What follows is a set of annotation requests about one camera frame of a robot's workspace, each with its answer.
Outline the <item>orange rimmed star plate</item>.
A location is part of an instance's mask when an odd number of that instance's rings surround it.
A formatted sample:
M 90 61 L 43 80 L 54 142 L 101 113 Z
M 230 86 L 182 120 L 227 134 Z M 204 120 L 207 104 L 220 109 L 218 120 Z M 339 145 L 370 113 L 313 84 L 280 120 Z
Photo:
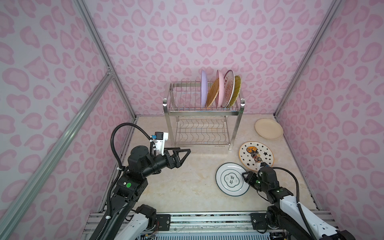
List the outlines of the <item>orange rimmed star plate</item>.
M 261 163 L 268 166 L 274 165 L 274 154 L 272 150 L 260 142 L 245 142 L 240 146 L 239 159 L 241 163 L 249 170 L 257 172 Z

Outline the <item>brown woven bamboo plate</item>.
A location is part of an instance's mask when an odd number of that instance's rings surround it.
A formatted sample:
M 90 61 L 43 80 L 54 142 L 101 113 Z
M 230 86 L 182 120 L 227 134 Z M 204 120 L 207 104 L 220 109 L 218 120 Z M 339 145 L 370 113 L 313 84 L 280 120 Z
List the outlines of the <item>brown woven bamboo plate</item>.
M 206 108 L 210 108 L 211 105 L 216 101 L 216 97 L 220 91 L 220 80 L 216 79 L 207 94 Z

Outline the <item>pink bear plate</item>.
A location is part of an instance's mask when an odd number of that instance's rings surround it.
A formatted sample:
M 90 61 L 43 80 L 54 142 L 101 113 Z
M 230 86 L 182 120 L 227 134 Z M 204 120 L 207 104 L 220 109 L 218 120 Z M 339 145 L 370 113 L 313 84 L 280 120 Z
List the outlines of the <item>pink bear plate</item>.
M 221 108 L 225 99 L 225 80 L 223 73 L 220 70 L 217 70 L 216 77 L 219 83 L 219 91 L 216 97 L 216 106 L 217 108 Z

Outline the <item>green rimmed woven bamboo plate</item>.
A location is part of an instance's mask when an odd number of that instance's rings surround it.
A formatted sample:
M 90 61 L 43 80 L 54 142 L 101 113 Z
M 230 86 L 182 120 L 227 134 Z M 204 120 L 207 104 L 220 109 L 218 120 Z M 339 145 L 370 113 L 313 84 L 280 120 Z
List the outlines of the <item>green rimmed woven bamboo plate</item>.
M 231 108 L 235 104 L 237 98 L 239 97 L 240 91 L 241 91 L 241 85 L 242 85 L 241 77 L 235 76 L 235 89 L 234 89 L 234 93 L 231 97 L 231 100 L 230 100 L 227 108 Z

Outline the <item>white plate dark rim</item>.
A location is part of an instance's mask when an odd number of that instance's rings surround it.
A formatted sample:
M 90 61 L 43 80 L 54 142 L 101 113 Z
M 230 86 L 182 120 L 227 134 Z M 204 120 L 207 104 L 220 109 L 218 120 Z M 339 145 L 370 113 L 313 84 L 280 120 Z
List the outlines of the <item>white plate dark rim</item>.
M 216 171 L 216 183 L 219 189 L 231 197 L 239 197 L 249 190 L 243 174 L 247 171 L 238 164 L 225 163 Z

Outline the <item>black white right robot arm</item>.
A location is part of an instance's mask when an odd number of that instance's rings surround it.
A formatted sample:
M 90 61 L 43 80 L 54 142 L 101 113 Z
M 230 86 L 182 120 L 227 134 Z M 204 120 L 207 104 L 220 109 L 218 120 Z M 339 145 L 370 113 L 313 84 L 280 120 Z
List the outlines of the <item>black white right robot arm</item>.
M 296 194 L 280 186 L 276 170 L 281 170 L 293 177 Z M 262 163 L 255 172 L 242 173 L 242 178 L 258 193 L 266 195 L 268 207 L 265 218 L 270 229 L 283 229 L 297 240 L 354 240 L 347 230 L 338 230 L 318 217 L 300 202 L 300 188 L 296 176 L 281 167 L 270 167 Z

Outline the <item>purple bear plate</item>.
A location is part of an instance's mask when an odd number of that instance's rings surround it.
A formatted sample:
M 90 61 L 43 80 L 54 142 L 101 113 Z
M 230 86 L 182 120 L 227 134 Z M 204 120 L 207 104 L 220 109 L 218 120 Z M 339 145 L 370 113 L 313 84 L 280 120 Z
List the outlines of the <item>purple bear plate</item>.
M 205 70 L 201 71 L 201 107 L 205 108 L 208 95 L 208 78 Z

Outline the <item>white plate orange sunburst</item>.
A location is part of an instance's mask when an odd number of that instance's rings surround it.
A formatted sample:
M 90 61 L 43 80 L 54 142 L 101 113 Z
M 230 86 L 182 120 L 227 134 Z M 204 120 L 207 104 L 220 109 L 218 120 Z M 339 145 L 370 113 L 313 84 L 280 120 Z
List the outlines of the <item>white plate orange sunburst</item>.
M 235 75 L 232 70 L 228 70 L 224 76 L 225 81 L 225 94 L 221 107 L 227 108 L 230 104 L 231 98 L 235 90 Z

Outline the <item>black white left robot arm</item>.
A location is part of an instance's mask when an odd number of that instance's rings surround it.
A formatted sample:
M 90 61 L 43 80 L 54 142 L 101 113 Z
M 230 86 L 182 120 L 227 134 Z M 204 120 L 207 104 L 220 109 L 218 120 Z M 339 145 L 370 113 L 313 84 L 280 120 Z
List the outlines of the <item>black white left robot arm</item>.
M 166 148 L 163 155 L 152 157 L 146 146 L 133 148 L 128 158 L 128 170 L 114 181 L 116 186 L 109 190 L 107 210 L 91 239 L 113 240 L 148 186 L 147 177 L 161 173 L 163 168 L 180 168 L 190 153 L 190 149 Z

